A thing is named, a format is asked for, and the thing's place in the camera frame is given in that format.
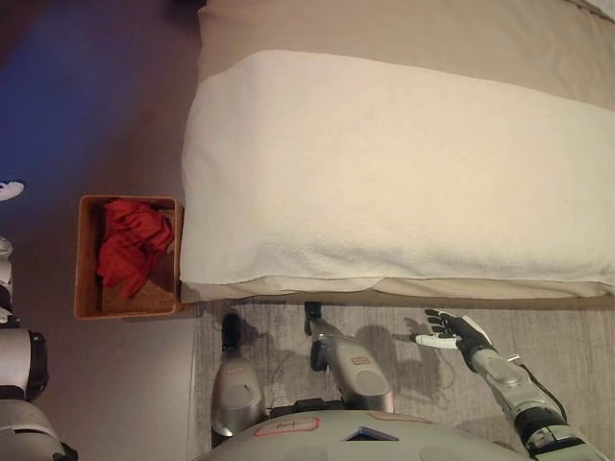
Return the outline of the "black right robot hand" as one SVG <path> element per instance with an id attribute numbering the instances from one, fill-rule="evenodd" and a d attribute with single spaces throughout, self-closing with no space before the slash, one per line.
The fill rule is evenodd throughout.
<path id="1" fill-rule="evenodd" d="M 444 310 L 426 309 L 430 333 L 413 333 L 412 341 L 424 347 L 458 350 L 464 359 L 471 359 L 481 350 L 493 350 L 486 332 L 469 316 L 456 316 Z"/>

